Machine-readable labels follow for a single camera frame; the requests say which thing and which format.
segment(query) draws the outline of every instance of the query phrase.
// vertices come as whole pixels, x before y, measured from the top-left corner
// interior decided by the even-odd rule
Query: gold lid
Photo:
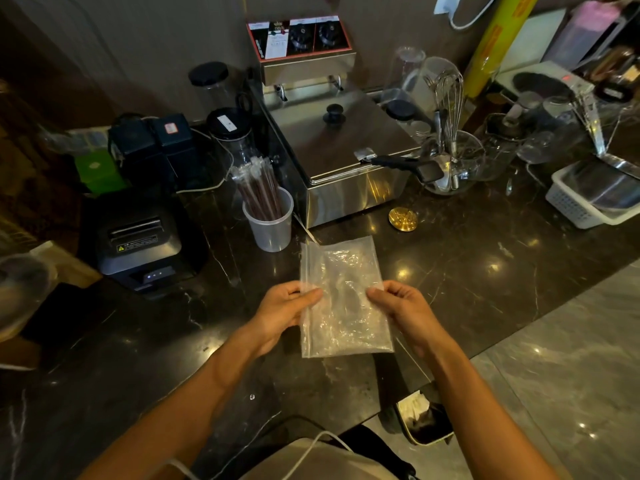
[[[406,207],[396,207],[389,212],[389,222],[402,232],[411,232],[418,227],[418,216]]]

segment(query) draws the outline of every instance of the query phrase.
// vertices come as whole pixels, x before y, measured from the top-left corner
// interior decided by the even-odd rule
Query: floor
[[[640,472],[640,260],[474,357],[498,400],[561,478]],[[470,479],[460,447],[414,447],[365,423],[420,480]]]

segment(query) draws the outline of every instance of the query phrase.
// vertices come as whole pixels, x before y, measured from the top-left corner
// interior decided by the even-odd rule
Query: countertop
[[[640,257],[640,219],[578,230],[516,168],[452,197],[411,178],[396,201],[311,233],[321,244],[372,235],[383,277],[421,290],[471,357]],[[265,253],[248,223],[232,217],[231,195],[226,184],[185,199],[211,256],[169,295],[149,301],[108,278],[52,293],[24,331],[43,345],[41,368],[0,372],[4,477],[12,467],[20,479],[78,475],[247,321],[270,286],[298,278],[304,229],[294,223],[289,247]],[[418,213],[416,231],[389,225],[396,206]],[[341,433],[429,382],[396,336],[395,354],[302,359],[299,330],[287,330],[247,372],[196,473],[212,477],[257,436],[219,478],[233,477],[297,437]]]

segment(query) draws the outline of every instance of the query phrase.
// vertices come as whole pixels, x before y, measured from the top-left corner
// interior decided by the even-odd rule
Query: left hand
[[[260,356],[269,352],[286,328],[300,322],[300,312],[315,305],[322,295],[320,288],[300,294],[299,281],[270,288],[262,298],[258,311],[246,325],[252,338],[257,341],[256,354]]]

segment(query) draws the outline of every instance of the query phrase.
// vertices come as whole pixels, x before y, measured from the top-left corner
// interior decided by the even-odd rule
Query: white plastic container
[[[578,229],[588,229],[599,226],[600,224],[617,226],[629,220],[631,217],[640,214],[640,203],[628,209],[624,214],[615,214],[614,216],[607,215],[594,207],[563,182],[563,177],[569,172],[573,165],[564,167],[552,175],[551,178],[554,183],[551,185],[545,198],[551,205],[558,209],[564,217],[578,227]]]
[[[280,202],[283,209],[287,209],[283,217],[276,221],[259,221],[251,217],[243,202],[242,210],[249,220],[253,238],[258,247],[268,253],[277,253],[286,248],[291,242],[291,214],[293,212],[293,197],[282,187],[278,187]]]
[[[576,9],[543,61],[553,61],[573,70],[619,16],[620,8],[611,3],[585,1]]]

